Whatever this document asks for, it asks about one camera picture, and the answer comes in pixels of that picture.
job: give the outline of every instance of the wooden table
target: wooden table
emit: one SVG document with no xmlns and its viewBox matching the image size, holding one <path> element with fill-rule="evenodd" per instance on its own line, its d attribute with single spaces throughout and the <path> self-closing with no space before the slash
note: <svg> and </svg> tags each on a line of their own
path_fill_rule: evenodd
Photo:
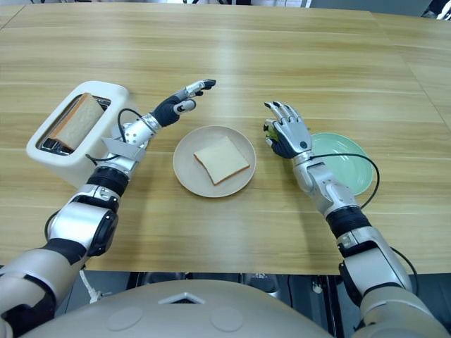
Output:
<svg viewBox="0 0 451 338">
<path fill-rule="evenodd" d="M 24 150 L 74 87 L 124 85 L 145 113 L 214 78 L 196 111 L 152 141 L 113 246 L 88 268 L 338 273 L 328 225 L 298 190 L 291 162 L 264 141 L 263 102 L 277 99 L 297 107 L 311 132 L 361 144 L 382 175 L 366 209 L 372 224 L 420 273 L 451 272 L 450 28 L 360 11 L 26 6 L 0 30 L 0 263 L 43 245 L 45 220 L 74 192 Z M 203 125 L 236 128 L 255 147 L 255 176 L 234 196 L 195 196 L 173 173 L 175 146 Z"/>
</svg>

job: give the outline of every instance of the mint green bowl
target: mint green bowl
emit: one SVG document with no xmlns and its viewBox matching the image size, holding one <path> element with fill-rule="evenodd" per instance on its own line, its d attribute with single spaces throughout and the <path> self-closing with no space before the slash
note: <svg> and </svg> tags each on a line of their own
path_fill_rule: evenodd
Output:
<svg viewBox="0 0 451 338">
<path fill-rule="evenodd" d="M 347 137 L 332 132 L 320 132 L 311 136 L 311 150 L 315 155 L 354 153 L 366 155 L 365 151 Z M 334 176 L 348 186 L 354 195 L 369 188 L 373 181 L 373 167 L 364 158 L 356 156 L 333 156 L 323 158 Z"/>
</svg>

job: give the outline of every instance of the bread slice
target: bread slice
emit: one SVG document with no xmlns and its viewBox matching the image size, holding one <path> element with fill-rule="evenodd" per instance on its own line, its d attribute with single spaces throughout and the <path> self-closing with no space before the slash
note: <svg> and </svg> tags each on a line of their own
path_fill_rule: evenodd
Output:
<svg viewBox="0 0 451 338">
<path fill-rule="evenodd" d="M 196 151 L 194 157 L 205 167 L 214 185 L 250 166 L 227 136 Z"/>
<path fill-rule="evenodd" d="M 104 113 L 96 99 L 84 93 L 68 115 L 51 132 L 49 138 L 75 150 Z"/>
</svg>

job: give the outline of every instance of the floor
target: floor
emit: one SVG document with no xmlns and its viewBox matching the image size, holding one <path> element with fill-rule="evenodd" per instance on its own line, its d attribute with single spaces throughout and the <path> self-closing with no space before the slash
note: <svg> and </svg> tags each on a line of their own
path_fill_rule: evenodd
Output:
<svg viewBox="0 0 451 338">
<path fill-rule="evenodd" d="M 221 274 L 221 273 L 129 273 L 129 272 L 102 272 L 87 271 L 89 283 L 105 296 L 112 296 L 121 291 L 140 285 L 165 280 L 213 279 L 227 280 L 251 284 L 258 289 L 273 292 L 272 295 L 283 303 L 292 306 L 302 315 L 313 320 L 323 329 L 333 333 L 335 337 L 348 338 L 354 334 L 354 328 L 360 321 L 359 308 L 348 297 L 340 278 L 335 276 L 309 276 L 309 275 L 266 275 L 273 278 L 274 284 L 258 283 L 264 281 L 257 279 L 253 274 Z M 420 275 L 421 300 L 429 307 L 432 314 L 451 333 L 451 274 Z M 89 295 L 80 278 L 75 282 L 70 294 L 59 306 L 56 316 L 74 311 L 87 305 Z"/>
</svg>

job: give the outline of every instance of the robot finger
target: robot finger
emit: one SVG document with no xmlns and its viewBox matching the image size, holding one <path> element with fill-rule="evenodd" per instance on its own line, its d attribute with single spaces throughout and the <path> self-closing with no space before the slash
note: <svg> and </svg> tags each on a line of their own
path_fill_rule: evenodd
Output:
<svg viewBox="0 0 451 338">
<path fill-rule="evenodd" d="M 292 106 L 285 104 L 286 109 L 289 110 L 290 115 L 295 118 L 296 121 L 299 122 L 299 119 L 301 119 L 301 116 L 299 115 L 299 113 L 297 112 L 296 109 L 294 109 Z"/>
<path fill-rule="evenodd" d="M 196 101 L 186 100 L 174 105 L 173 110 L 177 115 L 182 115 L 183 113 L 192 111 L 194 108 L 196 108 Z"/>
<path fill-rule="evenodd" d="M 294 116 L 289 108 L 287 108 L 286 104 L 283 104 L 279 101 L 274 101 L 273 104 L 275 104 L 277 107 L 279 107 L 280 111 L 284 115 L 284 117 L 290 121 L 290 120 L 296 120 L 296 116 Z"/>
<path fill-rule="evenodd" d="M 275 106 L 273 102 L 265 102 L 265 107 L 271 109 L 273 114 L 277 117 L 278 122 L 283 123 L 282 119 L 285 118 L 285 116 L 280 112 L 279 108 Z"/>
</svg>

